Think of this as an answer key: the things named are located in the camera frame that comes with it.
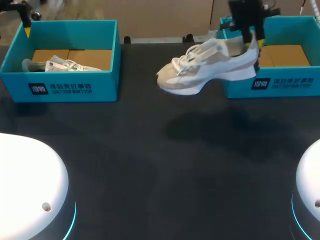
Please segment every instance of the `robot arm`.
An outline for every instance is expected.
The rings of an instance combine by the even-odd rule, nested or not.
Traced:
[[[0,12],[18,11],[27,37],[29,37],[31,30],[31,20],[29,18],[29,13],[31,10],[32,7],[25,0],[21,2],[14,2],[13,0],[0,0]]]
[[[254,27],[256,39],[261,47],[265,39],[264,20],[279,15],[280,8],[266,8],[262,0],[229,0],[228,3],[232,21],[222,24],[220,29],[240,30],[243,42],[249,44],[252,39],[250,27]]]

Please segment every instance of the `shoe sole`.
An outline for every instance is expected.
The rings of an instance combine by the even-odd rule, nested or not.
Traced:
[[[210,77],[209,79],[203,81],[199,85],[193,86],[190,88],[170,89],[170,88],[164,88],[161,86],[160,86],[160,88],[168,93],[176,94],[176,95],[184,95],[184,96],[196,95],[207,84],[207,82],[209,82],[213,79],[222,79],[222,80],[226,80],[226,81],[241,81],[241,80],[254,78],[256,75],[257,75],[257,72],[255,70],[255,67],[250,66],[248,68],[244,68],[241,70],[219,73],[219,74],[215,75],[214,77]]]

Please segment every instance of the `wooden panel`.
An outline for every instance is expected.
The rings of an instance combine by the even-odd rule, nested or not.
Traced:
[[[265,0],[263,1],[265,4],[269,4],[269,6],[281,8],[282,16],[297,16],[299,15],[301,8],[301,0]],[[320,0],[316,0],[318,7],[320,7]],[[228,0],[214,0],[212,16],[211,16],[211,30],[217,30],[220,24],[220,18],[224,18],[230,15]],[[314,16],[314,12],[311,8],[310,0],[306,0],[303,14],[302,15],[311,15]]]
[[[116,19],[120,37],[206,35],[213,0],[69,0],[56,20]]]

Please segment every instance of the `logo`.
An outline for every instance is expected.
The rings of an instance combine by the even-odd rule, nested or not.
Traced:
[[[47,95],[48,90],[44,83],[28,83],[33,95]]]
[[[266,90],[269,86],[270,78],[256,78],[253,81],[251,90]]]

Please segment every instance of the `shoelace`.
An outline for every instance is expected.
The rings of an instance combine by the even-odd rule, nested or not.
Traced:
[[[74,71],[78,71],[79,69],[80,70],[82,69],[82,66],[80,64],[69,59],[65,60],[64,65],[68,68],[68,71],[70,71],[71,69],[73,69]]]
[[[199,61],[199,55],[194,51],[199,46],[199,44],[193,45],[186,51],[185,55],[182,55],[180,58],[175,57],[171,60],[173,67],[178,72],[177,76],[184,73],[189,68],[206,64],[205,62]]]

